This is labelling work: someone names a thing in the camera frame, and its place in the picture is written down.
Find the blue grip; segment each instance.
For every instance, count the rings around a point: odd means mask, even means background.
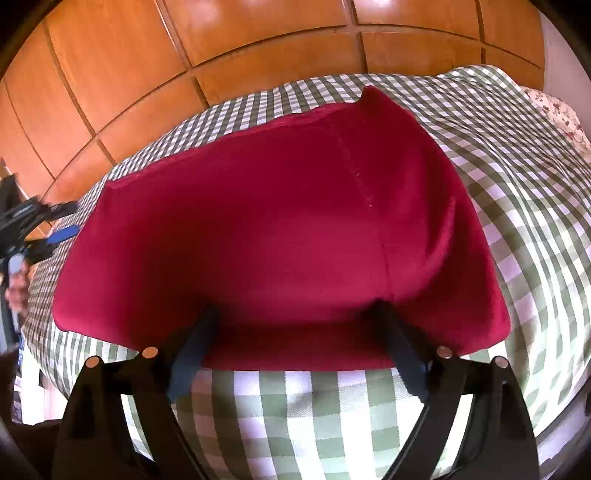
[[[62,243],[64,241],[72,238],[73,236],[78,235],[79,231],[80,231],[80,228],[78,227],[78,225],[67,226],[66,228],[58,230],[57,232],[53,232],[47,238],[47,243],[49,245],[56,245],[56,244]]]

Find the wooden panel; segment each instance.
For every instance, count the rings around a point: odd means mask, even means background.
[[[56,178],[44,196],[48,203],[78,200],[112,168],[99,146],[92,142]]]
[[[480,0],[485,42],[544,66],[540,14],[528,0]]]
[[[110,123],[100,138],[117,162],[133,155],[182,120],[203,112],[193,77],[182,77],[150,93]]]
[[[47,24],[64,74],[97,131],[183,71],[153,1],[66,0]]]
[[[519,85],[537,90],[544,88],[544,70],[531,63],[494,47],[487,47],[485,62],[499,67]]]
[[[31,143],[51,173],[59,174],[91,137],[60,79],[42,27],[12,61],[5,83]]]
[[[165,0],[193,65],[288,32],[345,25],[340,0]]]
[[[18,123],[4,82],[0,82],[0,157],[28,196],[42,194],[53,181]]]
[[[318,75],[360,73],[355,39],[345,33],[288,35],[231,52],[197,67],[211,105]]]
[[[476,0],[355,0],[361,24],[410,25],[479,38]]]
[[[373,73],[437,75],[480,63],[475,40],[433,31],[363,32],[368,70]]]

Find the finger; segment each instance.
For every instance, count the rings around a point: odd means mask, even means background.
[[[15,273],[10,276],[10,280],[8,282],[10,288],[28,288],[29,287],[29,279],[23,273]]]
[[[23,275],[27,276],[29,274],[29,271],[31,270],[31,266],[29,265],[29,262],[27,262],[26,260],[22,261],[21,264],[21,272]]]
[[[21,305],[28,300],[28,295],[23,291],[12,290],[8,292],[7,300],[10,305]]]

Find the black tool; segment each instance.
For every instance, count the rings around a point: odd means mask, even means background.
[[[539,479],[531,422],[505,358],[496,357],[490,364],[473,362],[442,346],[428,355],[428,345],[396,317],[391,304],[377,302],[370,317],[383,332],[396,336],[387,338],[388,351],[407,388],[422,395],[425,404],[384,480],[431,478],[463,394],[473,394],[474,401],[454,467],[443,478]],[[217,311],[211,307],[194,328],[179,332],[164,345],[144,349],[132,360],[105,364],[97,356],[87,359],[60,426],[51,478],[73,480],[84,471],[87,480],[206,480],[170,404],[190,391],[217,334],[217,321]],[[154,460],[134,451],[122,394],[134,397]],[[12,478],[32,480],[24,468]]]
[[[22,254],[30,264],[35,264],[50,258],[56,243],[46,239],[26,241],[25,238],[43,222],[71,215],[77,208],[76,202],[50,206],[41,203],[36,197],[22,202],[14,175],[6,177],[0,183],[0,353],[18,343],[15,316],[4,297],[8,288],[10,259]]]

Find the bedsheet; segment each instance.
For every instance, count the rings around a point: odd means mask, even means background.
[[[469,358],[489,361],[504,355],[511,361],[534,431],[540,432],[564,407],[591,355],[591,168],[519,86],[495,67],[462,67],[437,77],[318,77],[229,100],[184,121],[121,162],[60,226],[83,224],[108,180],[280,115],[329,102],[353,102],[365,85],[375,85],[411,111],[466,186],[512,322],[504,342]],[[55,327],[51,299],[72,242],[39,265],[24,325],[42,370],[65,395],[89,355],[115,361],[136,354]],[[191,390],[174,411],[199,461],[211,478],[220,479],[379,478],[421,409],[396,369],[203,369]],[[463,397],[437,473],[453,462],[469,401]],[[136,447],[148,454],[128,397],[124,410]]]

